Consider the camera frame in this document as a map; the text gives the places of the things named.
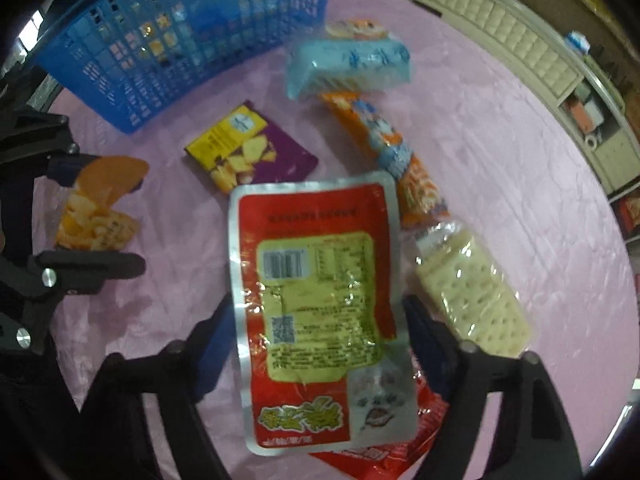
blue plastic basket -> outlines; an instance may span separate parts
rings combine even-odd
[[[322,22],[326,1],[81,0],[30,59],[130,134],[200,83]]]

purple snack package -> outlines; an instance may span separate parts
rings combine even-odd
[[[185,147],[224,193],[240,184],[300,182],[318,158],[245,101]]]

cracker package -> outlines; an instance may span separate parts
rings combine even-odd
[[[403,228],[434,225],[447,217],[447,206],[413,150],[373,105],[357,94],[325,94],[338,120],[381,170],[398,183],[398,202]]]
[[[66,201],[57,245],[84,251],[124,249],[140,224],[111,206],[139,186],[148,170],[144,160],[130,156],[104,156],[82,168]]]
[[[412,361],[418,396],[418,433],[413,440],[315,453],[314,456],[358,480],[398,480],[402,473],[427,453],[433,446],[449,403],[431,391],[417,359],[413,357]]]
[[[216,186],[299,182],[318,159],[246,101],[185,147]]]
[[[513,289],[488,251],[460,222],[417,241],[417,273],[451,331],[488,354],[518,357],[531,329]]]
[[[394,182],[383,172],[232,193],[231,281],[255,454],[415,436],[398,231]]]

yellow snack package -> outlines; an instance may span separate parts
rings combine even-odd
[[[387,173],[232,193],[231,279],[251,451],[354,449],[415,436],[398,236]]]
[[[224,193],[241,184],[298,182],[318,164],[315,156],[259,114],[250,101],[214,124],[184,150]]]
[[[111,205],[135,189],[149,166],[130,156],[105,156],[78,174],[58,226],[56,244],[82,251],[119,251],[140,224]]]

pink tablecloth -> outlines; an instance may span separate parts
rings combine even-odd
[[[377,18],[412,52],[414,82],[374,100],[404,132],[450,209],[484,237],[520,292],[537,333],[532,348],[555,381],[588,464],[638,370],[632,275],[606,197],[544,105],[471,40],[403,0],[330,0],[329,19],[351,16]],[[287,101],[283,65],[278,50],[229,70],[132,137],[115,131],[68,91],[57,99],[52,111],[69,115],[83,151],[128,153],[151,165],[142,190],[118,204],[142,220],[130,250],[146,258],[146,275],[107,285],[96,297],[67,298],[56,313],[60,363],[78,403],[105,355],[144,356],[184,338],[228,290],[226,199],[185,160],[188,140],[248,98],[320,158],[314,179],[370,168],[319,104]],[[38,184],[36,208],[44,211],[36,215],[40,248],[52,241],[57,212],[51,205],[60,199],[55,186]],[[409,276],[409,261],[403,265]],[[220,387],[200,405],[232,477],[341,478],[308,456],[249,453],[235,368],[236,360],[230,360]],[[493,399],[469,478],[482,473],[496,413]],[[150,425],[162,468],[173,478],[157,413]]]

